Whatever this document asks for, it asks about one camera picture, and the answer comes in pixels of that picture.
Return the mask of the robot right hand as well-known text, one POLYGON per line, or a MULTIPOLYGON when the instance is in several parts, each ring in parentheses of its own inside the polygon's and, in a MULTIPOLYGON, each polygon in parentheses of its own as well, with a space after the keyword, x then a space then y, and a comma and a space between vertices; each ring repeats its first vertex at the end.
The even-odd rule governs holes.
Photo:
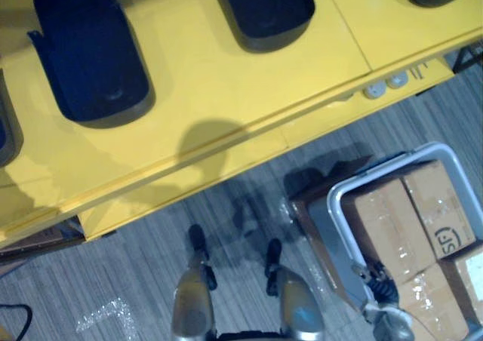
POLYGON ((399 305, 399 293, 396 283, 380 261, 374 261, 366 266, 353 263, 351 268, 369 287, 377 303, 392 306, 399 305))

